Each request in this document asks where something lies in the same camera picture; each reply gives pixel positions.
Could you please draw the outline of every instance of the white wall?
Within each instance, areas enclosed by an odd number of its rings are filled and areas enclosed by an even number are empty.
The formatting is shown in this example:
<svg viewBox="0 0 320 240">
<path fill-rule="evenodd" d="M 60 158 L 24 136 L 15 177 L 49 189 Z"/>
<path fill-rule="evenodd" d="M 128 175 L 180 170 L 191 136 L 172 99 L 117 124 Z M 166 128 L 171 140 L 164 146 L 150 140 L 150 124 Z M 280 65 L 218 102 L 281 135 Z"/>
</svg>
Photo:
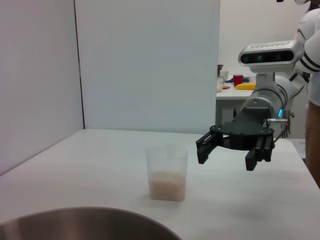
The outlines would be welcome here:
<svg viewBox="0 0 320 240">
<path fill-rule="evenodd" d="M 293 39 L 300 19 L 309 7 L 294 0 L 221 0 L 219 32 L 219 64 L 230 74 L 254 76 L 249 68 L 238 63 L 240 51 L 253 43 Z M 291 122 L 291 138 L 305 137 L 305 106 L 308 95 L 304 89 L 293 102 L 296 117 Z"/>
<path fill-rule="evenodd" d="M 83 128 L 73 0 L 0 4 L 0 175 Z"/>
<path fill-rule="evenodd" d="M 204 133 L 220 0 L 76 0 L 85 125 Z"/>
</svg>

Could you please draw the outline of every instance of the metal bowl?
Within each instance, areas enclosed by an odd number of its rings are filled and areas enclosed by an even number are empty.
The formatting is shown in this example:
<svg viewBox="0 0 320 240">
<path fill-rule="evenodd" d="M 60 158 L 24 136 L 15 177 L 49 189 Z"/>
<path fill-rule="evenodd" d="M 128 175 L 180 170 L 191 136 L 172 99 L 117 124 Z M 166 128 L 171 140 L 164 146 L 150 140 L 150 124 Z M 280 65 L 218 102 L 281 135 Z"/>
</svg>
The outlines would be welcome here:
<svg viewBox="0 0 320 240">
<path fill-rule="evenodd" d="M 0 225 L 0 240 L 181 240 L 151 218 L 114 208 L 64 208 Z"/>
</svg>

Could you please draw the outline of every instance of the red cup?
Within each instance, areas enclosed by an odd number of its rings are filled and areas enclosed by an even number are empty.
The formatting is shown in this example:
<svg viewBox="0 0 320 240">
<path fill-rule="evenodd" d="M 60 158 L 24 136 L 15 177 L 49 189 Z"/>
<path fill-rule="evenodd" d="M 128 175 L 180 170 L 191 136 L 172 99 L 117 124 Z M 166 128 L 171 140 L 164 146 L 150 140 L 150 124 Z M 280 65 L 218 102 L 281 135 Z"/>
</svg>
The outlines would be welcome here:
<svg viewBox="0 0 320 240">
<path fill-rule="evenodd" d="M 233 84 L 234 84 L 234 86 L 237 86 L 238 84 L 242 84 L 243 80 L 244 80 L 244 76 L 242 74 L 233 75 Z"/>
</svg>

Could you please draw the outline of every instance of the yellow object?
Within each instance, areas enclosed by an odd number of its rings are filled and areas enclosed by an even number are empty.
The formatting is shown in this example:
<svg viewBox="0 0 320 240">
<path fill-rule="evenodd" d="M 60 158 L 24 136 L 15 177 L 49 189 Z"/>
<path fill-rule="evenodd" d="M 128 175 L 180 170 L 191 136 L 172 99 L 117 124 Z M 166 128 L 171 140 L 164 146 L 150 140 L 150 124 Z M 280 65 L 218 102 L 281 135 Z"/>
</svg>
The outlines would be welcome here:
<svg viewBox="0 0 320 240">
<path fill-rule="evenodd" d="M 255 87 L 256 87 L 255 83 L 242 83 L 235 86 L 235 88 L 239 90 L 254 90 Z"/>
</svg>

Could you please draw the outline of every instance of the blue led light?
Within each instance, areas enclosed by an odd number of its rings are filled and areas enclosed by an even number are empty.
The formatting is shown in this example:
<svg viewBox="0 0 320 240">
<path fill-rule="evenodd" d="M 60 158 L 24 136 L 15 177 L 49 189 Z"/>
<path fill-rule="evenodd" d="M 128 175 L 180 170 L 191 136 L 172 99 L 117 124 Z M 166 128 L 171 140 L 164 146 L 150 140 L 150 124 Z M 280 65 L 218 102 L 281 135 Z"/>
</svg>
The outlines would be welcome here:
<svg viewBox="0 0 320 240">
<path fill-rule="evenodd" d="M 278 118 L 280 118 L 280 117 L 282 116 L 283 111 L 284 111 L 283 109 L 281 109 L 281 110 L 279 111 Z"/>
</svg>

